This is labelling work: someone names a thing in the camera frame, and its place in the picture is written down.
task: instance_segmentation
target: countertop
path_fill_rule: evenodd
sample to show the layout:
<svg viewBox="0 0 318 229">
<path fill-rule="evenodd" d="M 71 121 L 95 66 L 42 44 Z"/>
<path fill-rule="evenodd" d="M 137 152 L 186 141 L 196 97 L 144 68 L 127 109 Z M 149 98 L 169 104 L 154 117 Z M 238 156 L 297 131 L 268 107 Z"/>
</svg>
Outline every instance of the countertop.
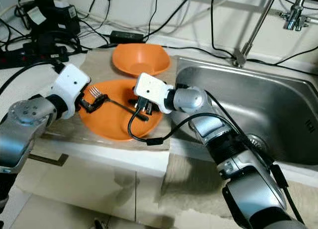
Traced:
<svg viewBox="0 0 318 229">
<path fill-rule="evenodd" d="M 150 42 L 170 46 L 196 46 L 196 44 L 191 41 L 178 40 L 163 36 L 155 36 L 150 40 Z M 90 35 L 83 39 L 82 44 L 93 47 L 99 46 L 102 43 L 98 37 Z M 226 60 L 218 59 L 194 50 L 177 50 L 168 48 L 166 51 L 170 56 L 180 55 L 225 65 L 231 64 Z M 85 54 L 70 56 L 70 63 L 77 67 L 80 67 L 84 60 Z M 290 77 L 308 80 L 316 87 L 316 89 L 318 89 L 318 77 L 315 78 L 310 75 L 290 72 L 290 70 L 259 65 L 256 63 L 246 63 L 245 68 L 283 76 L 288 74 Z M 0 85 L 2 85 L 19 69 L 20 68 L 1 70 Z M 50 84 L 56 79 L 56 77 L 57 74 L 50 66 L 38 66 L 26 71 L 22 76 L 14 80 L 14 82 L 0 96 L 0 118 L 5 115 L 6 111 L 13 103 L 19 100 L 27 99 L 38 93 L 46 96 L 49 92 Z M 170 151 L 162 152 L 130 151 L 126 149 L 114 149 L 112 147 L 61 142 L 48 139 L 37 140 L 35 147 L 46 148 L 57 153 L 66 153 L 68 155 L 74 155 L 93 161 L 104 162 L 106 164 L 119 166 L 125 169 L 141 171 L 158 177 L 164 176 L 166 172 L 169 153 L 212 161 L 208 152 L 200 150 L 194 151 L 194 149 L 185 141 L 173 138 L 170 140 Z M 283 163 L 279 164 L 282 166 L 288 180 L 318 187 L 317 171 Z"/>
</svg>

